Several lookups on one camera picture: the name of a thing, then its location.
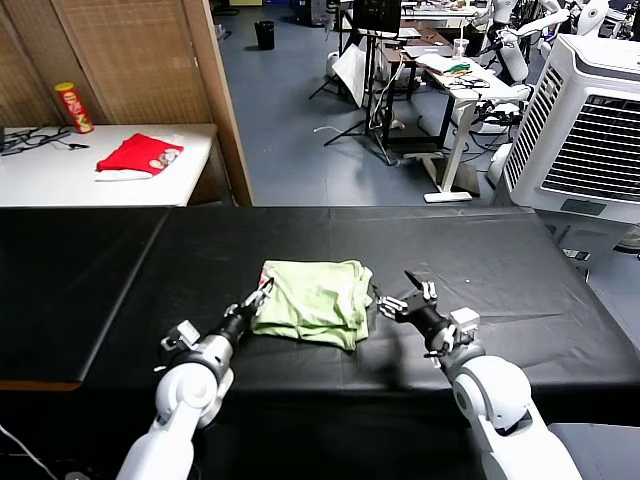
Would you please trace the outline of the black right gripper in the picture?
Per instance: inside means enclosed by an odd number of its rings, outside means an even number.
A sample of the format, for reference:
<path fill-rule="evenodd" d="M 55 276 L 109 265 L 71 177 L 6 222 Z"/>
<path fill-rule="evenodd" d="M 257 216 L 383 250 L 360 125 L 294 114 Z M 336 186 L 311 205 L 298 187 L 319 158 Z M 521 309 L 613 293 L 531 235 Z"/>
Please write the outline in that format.
<path fill-rule="evenodd" d="M 422 293 L 422 297 L 407 297 L 405 301 L 385 295 L 375 284 L 371 290 L 375 297 L 378 312 L 384 317 L 395 320 L 400 314 L 401 323 L 413 325 L 423 336 L 426 345 L 435 345 L 436 336 L 445 331 L 450 320 L 436 309 L 436 286 L 431 280 L 421 280 L 413 272 L 404 271 L 412 285 Z"/>

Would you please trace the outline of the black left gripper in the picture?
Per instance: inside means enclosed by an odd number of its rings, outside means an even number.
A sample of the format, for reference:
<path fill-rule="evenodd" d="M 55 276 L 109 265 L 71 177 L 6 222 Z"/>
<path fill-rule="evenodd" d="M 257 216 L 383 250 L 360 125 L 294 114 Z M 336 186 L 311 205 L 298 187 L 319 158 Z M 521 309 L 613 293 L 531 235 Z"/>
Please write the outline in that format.
<path fill-rule="evenodd" d="M 270 297 L 275 283 L 274 278 L 267 278 L 244 301 L 243 307 L 258 313 L 265 301 Z M 238 343 L 243 334 L 250 328 L 253 313 L 240 310 L 237 303 L 229 305 L 219 326 L 219 334 L 230 343 Z"/>

